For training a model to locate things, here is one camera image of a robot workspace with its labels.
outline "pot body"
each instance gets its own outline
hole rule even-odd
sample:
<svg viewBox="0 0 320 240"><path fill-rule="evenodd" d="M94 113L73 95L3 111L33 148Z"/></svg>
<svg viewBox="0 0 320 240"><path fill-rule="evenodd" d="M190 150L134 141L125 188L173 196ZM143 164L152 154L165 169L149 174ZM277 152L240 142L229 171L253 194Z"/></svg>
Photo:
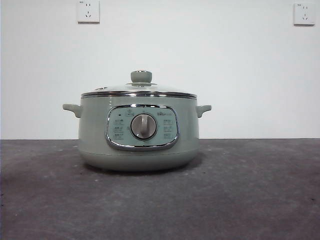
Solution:
<svg viewBox="0 0 320 240"><path fill-rule="evenodd" d="M106 134L110 112L119 106L132 105L165 106L172 109L178 126L174 143L168 148L153 150L143 150L143 147L139 150L124 150L110 144ZM191 161L198 152L198 117L196 99L152 96L84 97L81 99L78 149L86 163L102 169L154 171L175 168Z"/></svg>

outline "control panel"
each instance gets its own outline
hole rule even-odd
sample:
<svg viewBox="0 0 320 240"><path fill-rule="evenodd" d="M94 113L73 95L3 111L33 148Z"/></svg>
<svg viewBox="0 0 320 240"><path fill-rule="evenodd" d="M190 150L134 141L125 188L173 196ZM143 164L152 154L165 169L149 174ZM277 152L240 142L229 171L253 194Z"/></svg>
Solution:
<svg viewBox="0 0 320 240"><path fill-rule="evenodd" d="M106 139L117 149L149 151L170 148L179 136L175 111L169 106L131 104L110 110Z"/></svg>

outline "chrome trim ring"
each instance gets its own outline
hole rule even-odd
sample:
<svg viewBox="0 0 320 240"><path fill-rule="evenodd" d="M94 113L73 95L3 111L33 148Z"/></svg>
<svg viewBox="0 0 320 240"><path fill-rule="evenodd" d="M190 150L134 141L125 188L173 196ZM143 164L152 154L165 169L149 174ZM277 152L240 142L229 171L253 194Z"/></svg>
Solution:
<svg viewBox="0 0 320 240"><path fill-rule="evenodd" d="M182 95L179 92L124 92L124 91L111 91L111 92L86 92L81 94L81 99L86 98L101 98L101 97L162 97L162 98L177 98L177 99L194 99L197 100L197 95L185 93Z"/></svg>
<svg viewBox="0 0 320 240"><path fill-rule="evenodd" d="M114 109L118 109L118 108L144 108L144 107L149 107L149 108L161 108L161 109L170 109L171 111L173 111L174 116L175 116L175 122L176 122L176 136L174 137L174 139L170 142L167 142L165 144L160 144L160 145L146 145L146 146L132 146L132 145L123 145L123 144L119 144L116 143L114 141L111 140L109 134L108 134L108 127L109 127L109 121L110 121L110 115L111 112ZM106 125L105 125L105 130L104 130L104 135L105 135L105 139L107 141L107 143L118 150L124 150L124 151L157 151L157 150L164 150L164 149L169 149L171 148L178 140L179 135L180 135L180 128L179 128L179 122L178 122L178 117L177 117L177 113L176 111L170 107L170 106L160 106L160 105L153 105L153 104L129 104L129 105L119 105L119 106L115 106L113 108L110 109L109 113L108 113L108 118L106 120Z"/></svg>

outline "glass lid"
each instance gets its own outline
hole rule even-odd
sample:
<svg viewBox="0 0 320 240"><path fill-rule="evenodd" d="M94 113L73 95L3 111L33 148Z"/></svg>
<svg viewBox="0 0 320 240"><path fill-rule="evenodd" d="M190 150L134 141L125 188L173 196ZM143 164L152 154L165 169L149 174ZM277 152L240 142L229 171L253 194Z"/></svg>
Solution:
<svg viewBox="0 0 320 240"><path fill-rule="evenodd" d="M151 83L152 73L146 70L131 72L131 82L124 85L105 86L85 92L82 98L94 97L168 97L196 99L197 95L183 90Z"/></svg>

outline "chrome control panel frame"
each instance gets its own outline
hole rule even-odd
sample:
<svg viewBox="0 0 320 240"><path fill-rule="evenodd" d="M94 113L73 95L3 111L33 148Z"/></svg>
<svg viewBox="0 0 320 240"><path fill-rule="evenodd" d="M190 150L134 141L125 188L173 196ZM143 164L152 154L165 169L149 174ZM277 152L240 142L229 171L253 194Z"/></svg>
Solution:
<svg viewBox="0 0 320 240"><path fill-rule="evenodd" d="M114 109L118 108L159 108L159 109L170 109L174 113L175 117L175 123L176 123L176 136L174 139L170 142L167 142L165 144L160 144L160 145L146 145L146 146L133 146L133 145L123 145L116 143L111 140L109 134L108 134L108 127L109 127L109 122L110 122L110 115L111 112ZM107 143L118 150L124 150L124 151L157 151L157 150L164 150L164 149L169 149L173 147L173 145L177 142L179 135L180 135L180 128L179 128L179 121L178 121L178 116L176 111L170 107L170 106L164 106L164 105L155 105L155 104L128 104L128 105L119 105L119 106L114 106L113 108L110 109L108 113L108 117L106 120L106 125L105 125L105 139Z"/></svg>

